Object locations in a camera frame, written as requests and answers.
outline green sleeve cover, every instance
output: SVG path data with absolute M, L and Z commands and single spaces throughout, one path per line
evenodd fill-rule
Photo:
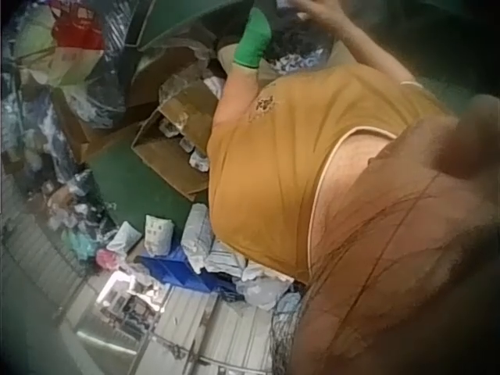
M 248 23 L 234 53 L 234 62 L 257 69 L 271 40 L 271 26 L 260 9 L 252 8 Z

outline hand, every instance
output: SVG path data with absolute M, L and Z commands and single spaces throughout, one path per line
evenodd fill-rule
M 345 18 L 339 0 L 291 0 L 291 4 L 319 21 Z

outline person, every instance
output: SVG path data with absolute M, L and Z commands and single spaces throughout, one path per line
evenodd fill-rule
M 338 0 L 293 3 L 330 65 L 269 83 L 256 2 L 208 146 L 216 236 L 308 286 L 274 372 L 498 373 L 500 101 L 457 119 Z

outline green mat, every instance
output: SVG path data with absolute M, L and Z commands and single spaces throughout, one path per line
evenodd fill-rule
M 120 141 L 89 162 L 104 202 L 116 204 L 109 214 L 118 225 L 128 221 L 143 233 L 146 215 L 171 219 L 176 236 L 181 235 L 191 202 L 149 169 L 130 148 L 131 142 L 132 137 Z M 196 201 L 206 204 L 206 192 Z

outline hair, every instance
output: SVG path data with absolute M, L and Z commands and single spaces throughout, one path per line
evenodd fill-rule
M 373 220 L 385 216 L 379 212 Z M 364 223 L 340 248 L 353 241 L 373 222 Z M 311 363 L 315 374 L 490 374 L 500 373 L 500 226 L 491 223 L 461 233 L 440 248 L 458 249 L 460 261 L 433 295 L 405 318 L 378 332 L 353 357 L 322 353 Z M 331 268 L 324 266 L 312 280 L 300 304 L 291 312 L 273 315 L 271 351 L 273 375 L 295 374 L 291 353 L 301 318 L 321 289 Z

